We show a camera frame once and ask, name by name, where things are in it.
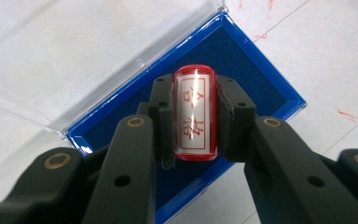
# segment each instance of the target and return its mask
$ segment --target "brass screw insert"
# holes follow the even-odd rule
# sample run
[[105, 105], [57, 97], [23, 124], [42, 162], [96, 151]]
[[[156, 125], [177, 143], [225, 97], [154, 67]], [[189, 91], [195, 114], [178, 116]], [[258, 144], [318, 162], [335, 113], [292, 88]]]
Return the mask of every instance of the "brass screw insert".
[[277, 119], [264, 119], [264, 122], [271, 127], [281, 127], [282, 124]]
[[59, 152], [49, 156], [45, 162], [45, 168], [49, 170], [55, 170], [63, 167], [71, 160], [71, 155], [65, 152]]
[[144, 125], [145, 120], [141, 119], [141, 118], [132, 118], [127, 120], [127, 125], [129, 125], [130, 127], [139, 127]]

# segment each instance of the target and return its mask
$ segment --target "red cylindrical object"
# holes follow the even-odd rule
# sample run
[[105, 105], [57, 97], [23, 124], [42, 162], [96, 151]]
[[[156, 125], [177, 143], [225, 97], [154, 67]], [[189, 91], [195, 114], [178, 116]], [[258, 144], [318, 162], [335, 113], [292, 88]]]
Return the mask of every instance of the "red cylindrical object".
[[217, 157], [216, 73], [191, 64], [173, 74], [176, 158], [211, 161]]

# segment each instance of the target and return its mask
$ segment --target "red marking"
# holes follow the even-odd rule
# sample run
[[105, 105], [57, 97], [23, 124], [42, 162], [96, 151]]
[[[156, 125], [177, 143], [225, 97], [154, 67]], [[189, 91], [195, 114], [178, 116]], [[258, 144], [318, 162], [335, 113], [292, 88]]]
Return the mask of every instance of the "red marking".
[[241, 9], [242, 9], [242, 0], [240, 0], [239, 9], [240, 9], [240, 11], [241, 11]]
[[[186, 101], [186, 102], [191, 102], [191, 108], [194, 108], [194, 104], [193, 104], [193, 102], [192, 102], [192, 99], [193, 99], [193, 96], [194, 96], [194, 90], [193, 90], [193, 88], [191, 88], [190, 87], [190, 89], [191, 89], [191, 91], [185, 91], [184, 93], [183, 93], [183, 98], [184, 98], [184, 100]], [[204, 97], [204, 94], [201, 94], [201, 93], [199, 93], [199, 92], [196, 92], [196, 94], [198, 95], [198, 97], [197, 97], [197, 101], [200, 99], [200, 98], [202, 98], [202, 97]]]
[[254, 35], [254, 38], [262, 38], [262, 39], [267, 39], [267, 36], [266, 35]]
[[183, 121], [183, 123], [187, 124], [187, 127], [183, 129], [183, 134], [188, 136], [188, 140], [194, 139], [194, 133], [196, 135], [200, 135], [203, 132], [203, 129], [199, 126], [199, 124], [203, 124], [204, 121], [197, 121], [197, 119], [187, 118], [188, 121]]
[[272, 9], [272, 4], [274, 3], [274, 0], [268, 0], [268, 8], [269, 10]]
[[343, 112], [343, 111], [341, 111], [341, 110], [338, 110], [338, 113], [339, 113], [340, 115], [343, 115], [344, 118], [346, 118], [346, 119], [348, 119], [348, 120], [350, 120], [350, 121], [356, 122], [356, 117], [355, 117], [354, 115], [349, 114], [349, 113], [345, 113], [345, 112]]

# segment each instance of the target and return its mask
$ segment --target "white label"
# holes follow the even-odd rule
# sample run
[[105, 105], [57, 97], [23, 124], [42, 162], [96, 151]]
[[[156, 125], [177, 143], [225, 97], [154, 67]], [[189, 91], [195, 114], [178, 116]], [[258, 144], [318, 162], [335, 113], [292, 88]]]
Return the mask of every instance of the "white label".
[[210, 96], [208, 75], [177, 77], [178, 153], [210, 153]]

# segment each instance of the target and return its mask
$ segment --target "blue box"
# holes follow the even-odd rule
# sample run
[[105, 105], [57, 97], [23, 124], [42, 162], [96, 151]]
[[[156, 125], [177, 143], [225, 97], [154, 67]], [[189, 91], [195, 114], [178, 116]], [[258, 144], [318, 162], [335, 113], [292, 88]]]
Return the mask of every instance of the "blue box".
[[[117, 123], [135, 114], [139, 103], [149, 100], [156, 77], [192, 63], [209, 65], [218, 75], [237, 80], [255, 102], [260, 116], [288, 119], [306, 105], [251, 39], [221, 11], [72, 125], [68, 139], [84, 156], [109, 144]], [[158, 164], [156, 222], [168, 220], [232, 164], [223, 158], [178, 161], [168, 171]]]

